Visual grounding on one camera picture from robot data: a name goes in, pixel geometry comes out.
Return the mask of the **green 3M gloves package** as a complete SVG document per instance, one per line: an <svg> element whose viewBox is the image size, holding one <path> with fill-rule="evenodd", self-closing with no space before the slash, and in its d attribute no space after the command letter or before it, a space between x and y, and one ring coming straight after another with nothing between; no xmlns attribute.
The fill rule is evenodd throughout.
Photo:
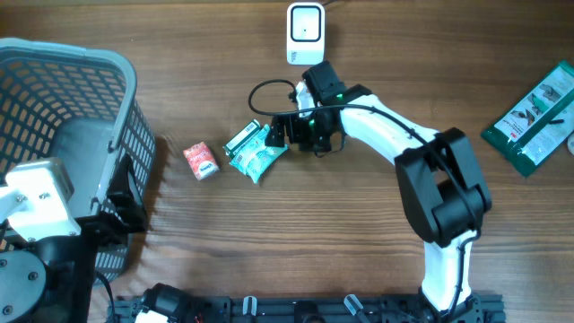
<svg viewBox="0 0 574 323"><path fill-rule="evenodd" d="M573 65L561 61L481 138L522 176L532 175L573 133Z"/></svg>

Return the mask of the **grey plastic mesh basket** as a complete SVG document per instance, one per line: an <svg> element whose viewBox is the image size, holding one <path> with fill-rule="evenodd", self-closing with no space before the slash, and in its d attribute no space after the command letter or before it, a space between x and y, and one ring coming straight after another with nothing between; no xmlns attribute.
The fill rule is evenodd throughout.
<svg viewBox="0 0 574 323"><path fill-rule="evenodd" d="M68 207L80 225L98 209L115 210L107 191L128 154L143 198L156 144L136 86L134 68L116 52L2 39L1 186L17 164L57 157L74 186ZM7 222L1 226L16 248L35 246ZM126 245L99 245L96 271L109 280L122 275L132 236Z"/></svg>

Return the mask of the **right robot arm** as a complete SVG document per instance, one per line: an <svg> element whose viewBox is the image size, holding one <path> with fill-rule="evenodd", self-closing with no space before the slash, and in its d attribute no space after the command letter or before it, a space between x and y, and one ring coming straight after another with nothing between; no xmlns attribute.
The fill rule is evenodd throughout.
<svg viewBox="0 0 574 323"><path fill-rule="evenodd" d="M468 283L471 249L482 236L491 195L466 135L455 127L440 132L409 121L367 87L346 86L327 61L309 68L291 88L296 108L271 113L266 145L296 144L324 157L338 133L365 143L395 168L404 215L424 243L425 274L413 313L396 304L381 316L491 321L493 310Z"/></svg>

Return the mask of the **orange Kleenex tissue pack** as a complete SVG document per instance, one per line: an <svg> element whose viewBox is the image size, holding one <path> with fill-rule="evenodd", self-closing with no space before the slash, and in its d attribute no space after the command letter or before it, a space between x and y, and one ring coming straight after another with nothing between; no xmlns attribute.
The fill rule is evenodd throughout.
<svg viewBox="0 0 574 323"><path fill-rule="evenodd" d="M194 144L185 149L183 155L197 180L203 180L220 169L205 142Z"/></svg>

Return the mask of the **green Axe Brand box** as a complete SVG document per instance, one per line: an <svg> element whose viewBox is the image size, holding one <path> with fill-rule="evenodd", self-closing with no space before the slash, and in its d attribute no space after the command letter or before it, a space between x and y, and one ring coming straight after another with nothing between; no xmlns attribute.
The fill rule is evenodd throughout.
<svg viewBox="0 0 574 323"><path fill-rule="evenodd" d="M226 155L233 159L237 152L261 129L260 123L253 119L247 123L231 140L223 146Z"/></svg>

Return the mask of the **light green wipes pack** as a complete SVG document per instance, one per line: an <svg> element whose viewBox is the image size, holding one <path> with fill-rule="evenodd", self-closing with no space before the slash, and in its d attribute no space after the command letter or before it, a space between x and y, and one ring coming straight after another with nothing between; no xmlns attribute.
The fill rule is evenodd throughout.
<svg viewBox="0 0 574 323"><path fill-rule="evenodd" d="M257 130L230 160L231 166L250 177L255 184L265 171L288 150L286 144L279 147L266 145L265 140L269 132L270 126L268 125Z"/></svg>

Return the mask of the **green lidded jar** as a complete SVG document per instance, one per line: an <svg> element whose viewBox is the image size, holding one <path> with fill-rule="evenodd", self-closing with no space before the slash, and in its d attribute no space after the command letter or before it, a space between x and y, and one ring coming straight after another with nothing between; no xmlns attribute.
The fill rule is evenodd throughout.
<svg viewBox="0 0 574 323"><path fill-rule="evenodd" d="M568 138L567 147L568 147L569 152L572 155L574 155L574 134L573 133Z"/></svg>

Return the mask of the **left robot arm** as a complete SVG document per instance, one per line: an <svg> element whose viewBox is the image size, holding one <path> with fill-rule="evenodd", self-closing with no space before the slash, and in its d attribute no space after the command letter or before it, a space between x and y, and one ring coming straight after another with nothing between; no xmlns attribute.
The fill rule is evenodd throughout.
<svg viewBox="0 0 574 323"><path fill-rule="evenodd" d="M81 227L68 209L74 188L65 165L58 158L27 161L6 181L1 219L35 249L1 256L1 320L85 321L93 281L108 280L95 269L100 231Z"/></svg>

